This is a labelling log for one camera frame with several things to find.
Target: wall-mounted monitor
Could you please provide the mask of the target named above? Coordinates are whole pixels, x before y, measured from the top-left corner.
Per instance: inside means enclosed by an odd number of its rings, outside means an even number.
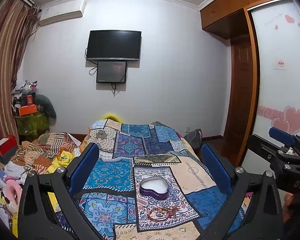
[[[90,31],[87,59],[140,60],[141,32]]]
[[[99,61],[97,83],[125,83],[127,78],[126,61]]]

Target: television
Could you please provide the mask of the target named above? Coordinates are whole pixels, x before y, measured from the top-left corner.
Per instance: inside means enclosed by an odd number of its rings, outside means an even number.
[[[125,83],[127,74],[126,61],[99,61],[97,83]]]
[[[90,31],[87,60],[140,60],[141,32]]]

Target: air conditioner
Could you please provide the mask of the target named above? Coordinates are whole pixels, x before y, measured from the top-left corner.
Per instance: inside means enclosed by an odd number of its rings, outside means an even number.
[[[81,18],[85,6],[86,2],[84,0],[75,0],[43,9],[40,18],[40,26]]]

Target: striped curtain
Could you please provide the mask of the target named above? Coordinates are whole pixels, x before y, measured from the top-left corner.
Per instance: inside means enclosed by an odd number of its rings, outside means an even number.
[[[0,4],[0,139],[14,135],[18,141],[16,122],[11,111],[11,90],[15,86],[37,11],[33,16],[33,10],[21,0],[3,0]]]

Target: patchwork quilt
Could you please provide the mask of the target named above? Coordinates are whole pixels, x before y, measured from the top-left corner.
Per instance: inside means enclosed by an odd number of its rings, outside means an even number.
[[[105,240],[195,240],[226,201],[208,168],[172,128],[99,120],[89,131],[87,144],[98,144],[100,156],[75,198]],[[141,181],[154,176],[169,186],[164,200],[139,192]],[[242,204],[229,232],[245,211]]]

